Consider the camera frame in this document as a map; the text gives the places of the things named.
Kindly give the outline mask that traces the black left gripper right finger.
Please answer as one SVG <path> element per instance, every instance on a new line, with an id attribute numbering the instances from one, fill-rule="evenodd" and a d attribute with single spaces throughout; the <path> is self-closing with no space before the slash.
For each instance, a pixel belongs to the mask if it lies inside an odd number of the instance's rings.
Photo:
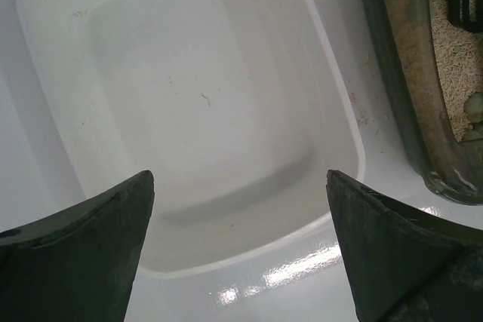
<path id="1" fill-rule="evenodd" d="M 360 321 L 480 321 L 482 231 L 433 216 L 339 170 L 327 194 Z"/>

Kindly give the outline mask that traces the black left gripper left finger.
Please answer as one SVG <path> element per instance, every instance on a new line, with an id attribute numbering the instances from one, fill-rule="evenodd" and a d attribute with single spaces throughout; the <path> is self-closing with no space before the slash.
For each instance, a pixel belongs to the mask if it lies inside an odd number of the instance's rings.
<path id="1" fill-rule="evenodd" d="M 1 233 L 3 321 L 123 321 L 155 199 L 149 170 Z"/>

